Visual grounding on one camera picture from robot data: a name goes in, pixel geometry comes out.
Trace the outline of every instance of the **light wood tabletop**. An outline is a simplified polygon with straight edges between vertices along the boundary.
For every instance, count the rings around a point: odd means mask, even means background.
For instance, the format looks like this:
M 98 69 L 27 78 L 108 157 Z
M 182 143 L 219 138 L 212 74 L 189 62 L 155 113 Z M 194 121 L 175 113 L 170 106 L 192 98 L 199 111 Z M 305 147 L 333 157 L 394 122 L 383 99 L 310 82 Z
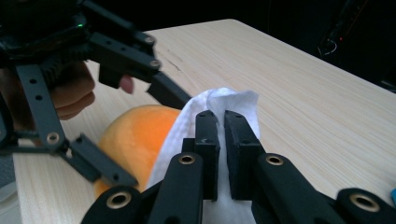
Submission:
M 162 71 L 191 96 L 227 87 L 257 92 L 260 140 L 287 157 L 320 192 L 371 191 L 391 204 L 396 188 L 396 95 L 239 21 L 191 24 L 148 34 Z M 98 64 L 88 62 L 97 79 Z M 130 95 L 97 83 L 96 101 L 63 121 L 69 139 L 96 142 L 117 116 L 158 104 L 135 81 Z M 94 202 L 92 184 L 62 159 L 14 155 L 24 223 L 79 223 Z

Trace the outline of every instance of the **white cloth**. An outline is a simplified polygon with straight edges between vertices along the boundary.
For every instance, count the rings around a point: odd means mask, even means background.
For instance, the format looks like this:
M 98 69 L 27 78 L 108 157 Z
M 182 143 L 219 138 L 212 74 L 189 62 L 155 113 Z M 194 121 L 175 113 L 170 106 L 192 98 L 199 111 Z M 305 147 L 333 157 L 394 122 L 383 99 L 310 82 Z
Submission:
M 237 92 L 227 88 L 204 91 L 191 98 L 180 112 L 163 143 L 148 181 L 148 188 L 163 180 L 169 161 L 181 152 L 183 138 L 195 137 L 195 116 L 209 109 L 218 119 L 219 185 L 218 199 L 215 202 L 204 200 L 203 223 L 256 223 L 251 214 L 251 202 L 234 201 L 231 198 L 223 120 L 225 110 L 239 113 L 245 116 L 256 137 L 259 138 L 260 129 L 256 115 L 257 100 L 258 94 L 253 91 Z

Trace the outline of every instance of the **orange plush toy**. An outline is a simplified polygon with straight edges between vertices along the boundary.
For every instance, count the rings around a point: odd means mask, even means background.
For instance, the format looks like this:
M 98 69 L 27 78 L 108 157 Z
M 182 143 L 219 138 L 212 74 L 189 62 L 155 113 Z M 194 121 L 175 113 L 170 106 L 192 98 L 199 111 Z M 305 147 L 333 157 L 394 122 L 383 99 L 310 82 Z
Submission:
M 140 192 L 146 189 L 151 169 L 180 110 L 165 105 L 142 105 L 115 119 L 98 146 L 108 157 L 134 176 Z M 102 180 L 93 184 L 95 197 L 109 189 Z

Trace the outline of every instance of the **dark background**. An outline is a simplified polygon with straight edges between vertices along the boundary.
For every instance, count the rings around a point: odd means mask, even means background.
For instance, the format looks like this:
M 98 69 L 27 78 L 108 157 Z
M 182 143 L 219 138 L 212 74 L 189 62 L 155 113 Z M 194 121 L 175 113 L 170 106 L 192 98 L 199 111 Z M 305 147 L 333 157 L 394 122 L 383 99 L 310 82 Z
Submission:
M 394 0 L 96 1 L 142 31 L 239 20 L 378 86 L 396 90 Z

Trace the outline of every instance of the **orange object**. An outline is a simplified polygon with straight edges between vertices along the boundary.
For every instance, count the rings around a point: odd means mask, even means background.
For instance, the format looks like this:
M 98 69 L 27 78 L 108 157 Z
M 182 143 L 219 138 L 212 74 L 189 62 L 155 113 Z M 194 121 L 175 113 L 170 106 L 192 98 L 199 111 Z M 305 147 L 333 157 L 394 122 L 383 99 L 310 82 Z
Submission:
M 98 146 L 108 157 L 133 175 L 142 192 L 151 169 L 180 110 L 165 105 L 142 105 L 115 119 L 105 130 Z M 95 197 L 109 189 L 103 180 L 93 183 Z

